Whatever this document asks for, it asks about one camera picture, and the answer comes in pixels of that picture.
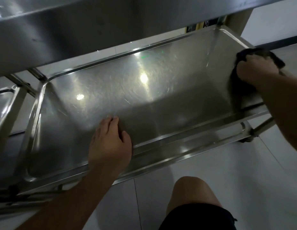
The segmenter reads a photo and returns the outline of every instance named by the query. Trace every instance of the forearm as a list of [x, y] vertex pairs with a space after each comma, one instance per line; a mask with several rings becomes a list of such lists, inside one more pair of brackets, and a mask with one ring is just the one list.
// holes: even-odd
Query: forearm
[[75, 187], [51, 201], [17, 230], [81, 230], [117, 176], [106, 166], [96, 167]]
[[297, 150], [297, 79], [265, 74], [254, 80], [253, 85], [285, 138]]

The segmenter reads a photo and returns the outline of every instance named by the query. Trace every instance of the black cloth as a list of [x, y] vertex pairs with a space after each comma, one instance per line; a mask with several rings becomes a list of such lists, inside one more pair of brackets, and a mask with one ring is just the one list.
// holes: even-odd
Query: black cloth
[[206, 203], [191, 203], [172, 210], [162, 222], [159, 230], [235, 230], [235, 221], [237, 220], [224, 208]]
[[246, 61], [246, 55], [259, 55], [264, 58], [270, 57], [273, 60], [274, 64], [278, 67], [278, 69], [282, 69], [285, 66], [285, 63], [280, 58], [278, 58], [273, 52], [265, 50], [263, 48], [247, 48], [237, 53], [235, 68], [231, 73], [231, 82], [234, 91], [242, 95], [253, 93], [256, 91], [254, 86], [249, 85], [244, 81], [241, 81], [237, 75], [237, 64], [240, 61]]

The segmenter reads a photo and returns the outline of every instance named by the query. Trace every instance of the tile floor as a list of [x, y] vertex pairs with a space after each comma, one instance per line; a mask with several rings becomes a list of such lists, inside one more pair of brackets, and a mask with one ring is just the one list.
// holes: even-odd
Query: tile floor
[[[116, 46], [114, 51], [112, 48], [88, 54], [82, 56], [82, 63], [183, 32], [171, 31], [143, 41]], [[297, 56], [297, 50], [295, 55], [285, 49], [276, 53], [280, 53], [279, 56], [285, 61], [291, 61], [291, 57]], [[49, 76], [79, 63], [72, 58], [40, 69]], [[296, 73], [297, 63], [288, 63], [287, 69]], [[28, 79], [25, 73], [20, 76]], [[250, 124], [255, 127], [268, 117], [256, 118]], [[224, 208], [238, 219], [237, 229], [297, 229], [297, 152], [286, 142], [277, 126], [251, 143], [224, 145], [112, 186], [84, 229], [158, 229], [165, 217], [175, 181], [186, 175], [200, 177], [211, 186]], [[0, 229], [14, 229], [31, 215], [32, 212], [1, 218]]]

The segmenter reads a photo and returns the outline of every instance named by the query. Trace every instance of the scratched metal surface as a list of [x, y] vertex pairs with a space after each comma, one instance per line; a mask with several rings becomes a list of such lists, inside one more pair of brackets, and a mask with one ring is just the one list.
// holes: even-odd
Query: scratched metal surface
[[28, 176], [42, 179], [87, 164], [91, 136], [107, 115], [120, 117], [141, 154], [259, 114], [240, 111], [261, 103], [258, 96], [237, 106], [229, 90], [235, 55], [248, 46], [208, 27], [54, 76], [42, 88]]

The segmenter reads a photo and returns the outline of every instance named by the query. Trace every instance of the left hand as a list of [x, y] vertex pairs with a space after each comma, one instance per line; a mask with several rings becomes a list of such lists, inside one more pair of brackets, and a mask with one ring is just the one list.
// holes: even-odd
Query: left hand
[[107, 166], [118, 175], [128, 166], [131, 160], [131, 139], [127, 132], [118, 130], [119, 118], [103, 119], [90, 143], [89, 167]]

